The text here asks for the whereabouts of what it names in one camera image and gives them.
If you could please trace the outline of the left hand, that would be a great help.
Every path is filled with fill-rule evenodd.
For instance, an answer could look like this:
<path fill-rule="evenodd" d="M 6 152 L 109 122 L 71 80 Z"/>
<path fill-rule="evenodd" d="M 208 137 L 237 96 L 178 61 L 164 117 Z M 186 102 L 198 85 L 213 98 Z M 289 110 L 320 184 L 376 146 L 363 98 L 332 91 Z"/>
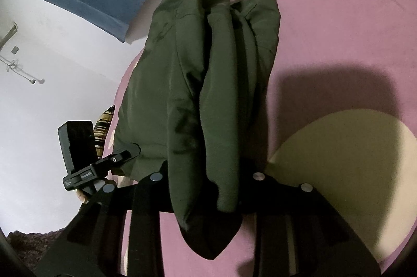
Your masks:
<path fill-rule="evenodd" d="M 81 191 L 81 190 L 79 190 L 79 189 L 76 191 L 76 196 L 78 197 L 78 199 L 80 200 L 80 202 L 81 202 L 82 204 L 88 204 L 88 203 L 90 203 L 91 201 L 96 200 L 95 195 L 90 196 L 90 195 L 88 195 L 88 194 L 84 193 L 83 191 Z"/>

